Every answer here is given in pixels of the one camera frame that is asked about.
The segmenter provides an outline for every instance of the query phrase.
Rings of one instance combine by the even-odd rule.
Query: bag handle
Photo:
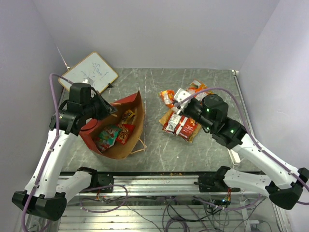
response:
[[[140,138],[139,138],[139,141],[141,142],[141,144],[143,144],[144,148],[137,150],[137,151],[130,152],[130,154],[134,154],[134,153],[137,153],[137,152],[140,152],[140,151],[146,151],[147,146],[145,145],[145,143]]]

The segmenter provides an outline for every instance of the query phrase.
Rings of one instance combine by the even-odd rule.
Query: wall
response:
[[[279,0],[34,0],[69,66],[239,70]]]
[[[45,147],[54,113],[48,75],[65,67],[31,0],[0,0],[0,225],[11,232],[24,189]],[[61,87],[56,86],[57,94]]]
[[[309,168],[308,12],[309,1],[281,0],[239,71],[256,137],[299,168]],[[295,232],[307,230],[308,212],[289,211]]]

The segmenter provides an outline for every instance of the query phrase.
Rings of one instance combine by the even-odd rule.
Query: red and white package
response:
[[[170,114],[168,121],[162,128],[167,133],[179,135],[188,142],[196,129],[197,123],[193,119],[175,113]]]

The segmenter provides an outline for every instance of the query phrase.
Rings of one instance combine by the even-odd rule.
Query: marble surface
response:
[[[168,109],[158,96],[158,92],[162,90],[187,88],[193,79],[198,79],[209,87],[229,89],[240,101],[231,71],[137,68],[116,68],[115,71],[119,77],[114,81],[114,87],[105,90],[102,96],[108,102],[114,102],[141,91],[146,112],[141,139],[147,145],[146,151],[129,155],[123,160],[113,160],[90,151],[79,136],[65,159],[62,171],[75,172],[81,166],[115,172],[193,172],[216,171],[222,165],[233,167],[227,148],[217,144],[203,130],[192,144],[162,131],[159,119]],[[239,114],[230,97],[222,91],[218,94],[230,106],[228,115],[239,121]],[[138,143],[135,149],[140,148],[142,145]],[[240,171],[258,171],[248,160],[235,168]]]

